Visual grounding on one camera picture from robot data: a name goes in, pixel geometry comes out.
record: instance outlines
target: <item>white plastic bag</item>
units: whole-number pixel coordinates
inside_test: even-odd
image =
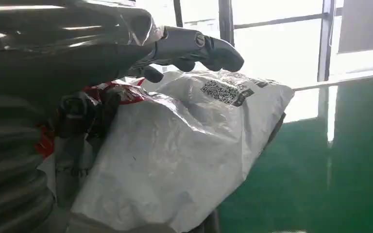
[[[72,211],[117,230],[198,226],[248,175],[293,96],[230,72],[168,72],[121,105]]]

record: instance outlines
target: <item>green epoxy floor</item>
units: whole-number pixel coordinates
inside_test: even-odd
[[[373,233],[373,80],[335,103],[332,143],[325,117],[283,125],[219,207],[223,233]]]

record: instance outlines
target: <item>glass window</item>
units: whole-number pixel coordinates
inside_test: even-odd
[[[343,7],[344,6],[344,0],[336,0],[335,7]]]
[[[136,6],[147,9],[158,25],[176,26],[173,0],[136,0]]]
[[[322,12],[322,0],[233,0],[232,4],[234,24],[257,23]]]
[[[295,92],[285,109],[284,122],[315,118],[318,116],[318,88]]]
[[[234,30],[240,72],[291,87],[315,83],[320,33],[320,19]]]
[[[220,37],[218,0],[181,0],[184,28]]]
[[[341,20],[341,16],[334,19],[330,64],[332,79],[354,77],[353,75],[342,76],[343,74],[373,71],[373,50],[338,54]]]

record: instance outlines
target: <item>white package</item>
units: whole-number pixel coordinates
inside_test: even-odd
[[[73,212],[116,230],[188,232],[245,181],[294,94],[226,71],[164,79],[157,93],[128,88],[143,101],[119,107]]]

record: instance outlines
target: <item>qr code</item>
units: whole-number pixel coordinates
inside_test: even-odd
[[[237,87],[215,80],[209,80],[205,83],[201,91],[226,104],[232,104],[239,95],[239,89]]]

